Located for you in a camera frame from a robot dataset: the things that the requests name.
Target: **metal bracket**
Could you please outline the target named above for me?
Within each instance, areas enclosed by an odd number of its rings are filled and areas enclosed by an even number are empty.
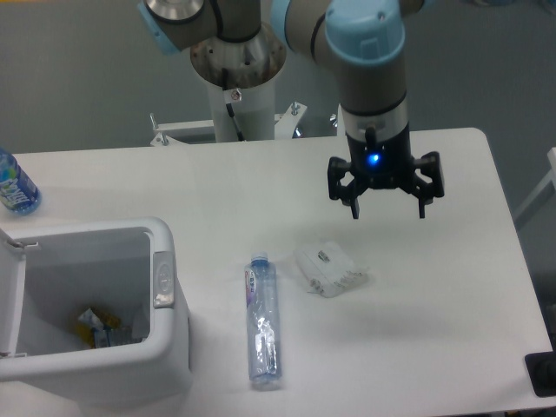
[[[523,228],[556,193],[556,148],[548,152],[548,159],[552,169],[513,213],[513,224],[517,230]]]
[[[294,102],[284,114],[275,115],[275,139],[291,139],[293,136],[301,137],[302,132],[298,133],[295,130],[306,111],[307,106]],[[199,140],[200,136],[213,135],[215,133],[215,125],[212,120],[158,124],[155,121],[155,115],[151,113],[150,121],[155,133],[155,138],[150,142],[151,146],[201,143],[202,140]],[[185,142],[177,141],[176,137],[184,138]]]

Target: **blue water bottle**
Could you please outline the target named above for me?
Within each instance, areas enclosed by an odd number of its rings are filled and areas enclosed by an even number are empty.
[[[41,203],[41,193],[10,153],[0,148],[0,201],[18,215],[28,215]]]
[[[280,316],[276,266],[265,252],[245,267],[249,379],[266,385],[281,377]]]

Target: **robotic arm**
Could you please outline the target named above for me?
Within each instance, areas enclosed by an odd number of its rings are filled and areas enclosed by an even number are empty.
[[[328,68],[338,83],[351,162],[330,158],[328,193],[359,217],[367,189],[402,189],[425,206],[444,195],[440,156],[411,154],[401,17],[423,0],[275,0],[275,32],[293,51]],[[416,171],[429,178],[426,181]],[[354,179],[341,180],[346,173]]]
[[[226,122],[235,127],[237,136],[232,140],[242,139],[240,126],[245,128],[261,118],[251,110],[250,120],[238,122],[232,104],[241,94],[231,88],[261,86],[285,61],[283,47],[261,26],[260,0],[143,1],[139,10],[161,49],[171,53],[191,46],[192,63],[199,75],[228,92],[224,94],[228,97]],[[355,219],[359,217],[357,198],[367,189],[399,188],[414,195],[420,218],[425,217],[427,204],[444,195],[440,156],[438,152],[420,159],[412,156],[407,118],[401,19],[429,2],[273,2],[272,24],[282,42],[330,70],[338,83],[352,161],[330,158],[328,193],[332,200],[349,206]],[[267,124],[272,126],[272,122],[269,119]],[[256,129],[251,133],[253,138],[261,136]],[[347,173],[354,179],[343,185]]]

